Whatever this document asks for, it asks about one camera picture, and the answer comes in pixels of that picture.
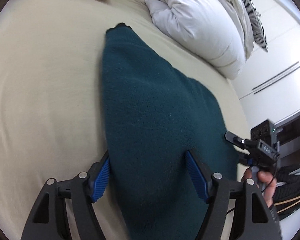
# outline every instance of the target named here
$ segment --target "beige bed sheet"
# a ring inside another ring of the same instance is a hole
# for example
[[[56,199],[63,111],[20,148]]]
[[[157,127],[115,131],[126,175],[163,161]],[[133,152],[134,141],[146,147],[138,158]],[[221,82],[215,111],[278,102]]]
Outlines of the beige bed sheet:
[[[228,129],[249,135],[228,81],[161,33],[144,0],[10,0],[0,14],[0,227],[9,240],[21,238],[48,178],[71,179],[104,154],[100,61],[105,31],[119,22],[204,84]],[[109,190],[94,209],[106,239],[128,239]]]

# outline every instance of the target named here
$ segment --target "knit fabric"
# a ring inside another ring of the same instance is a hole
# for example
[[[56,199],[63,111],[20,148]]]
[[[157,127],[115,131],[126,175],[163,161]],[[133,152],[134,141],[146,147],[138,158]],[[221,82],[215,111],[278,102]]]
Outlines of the knit fabric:
[[[273,196],[274,203],[283,202],[300,196],[300,175],[289,174],[298,169],[300,169],[300,164],[293,164],[290,166],[281,167],[280,170],[277,172],[276,175],[277,181],[286,182],[286,184],[276,188]],[[277,210],[280,211],[298,201],[299,199],[285,204],[278,205]],[[280,212],[279,213],[280,220],[285,219],[289,215],[293,214],[299,208],[300,208],[300,202],[298,204],[295,204],[291,208],[288,208],[285,211]]]
[[[112,181],[131,239],[194,240],[208,205],[186,170],[186,150],[236,180],[237,153],[215,97],[125,24],[106,33],[102,86]]]

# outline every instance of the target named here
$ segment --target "black cable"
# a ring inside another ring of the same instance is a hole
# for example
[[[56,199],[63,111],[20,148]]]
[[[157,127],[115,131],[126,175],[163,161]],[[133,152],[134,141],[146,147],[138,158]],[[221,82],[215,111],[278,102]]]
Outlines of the black cable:
[[[274,170],[274,174],[272,175],[272,179],[270,181],[270,183],[261,191],[261,193],[264,193],[265,190],[269,187],[269,185],[273,182],[273,180],[275,179],[275,176],[277,175],[277,171],[278,171],[278,159],[279,159],[279,155],[277,155],[276,157],[276,161],[275,161],[275,170]]]
[[[227,214],[229,214],[230,212],[232,212],[235,208],[230,209]]]

